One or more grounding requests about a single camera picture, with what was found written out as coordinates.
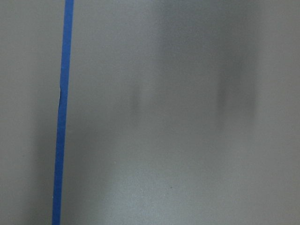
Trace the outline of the blue tape grid lines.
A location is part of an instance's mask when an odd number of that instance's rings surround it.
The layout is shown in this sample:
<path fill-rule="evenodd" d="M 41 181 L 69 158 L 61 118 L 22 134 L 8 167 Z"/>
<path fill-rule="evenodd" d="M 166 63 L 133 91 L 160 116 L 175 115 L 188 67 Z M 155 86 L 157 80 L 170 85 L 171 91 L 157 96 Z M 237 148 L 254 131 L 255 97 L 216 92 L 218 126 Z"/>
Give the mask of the blue tape grid lines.
<path fill-rule="evenodd" d="M 72 25 L 74 1 L 65 1 L 63 38 L 60 69 L 60 99 L 57 117 L 57 135 L 54 164 L 54 183 L 52 196 L 52 224 L 59 225 L 61 218 L 62 183 L 64 171 L 64 148 L 66 135 L 68 83 L 71 58 Z"/>

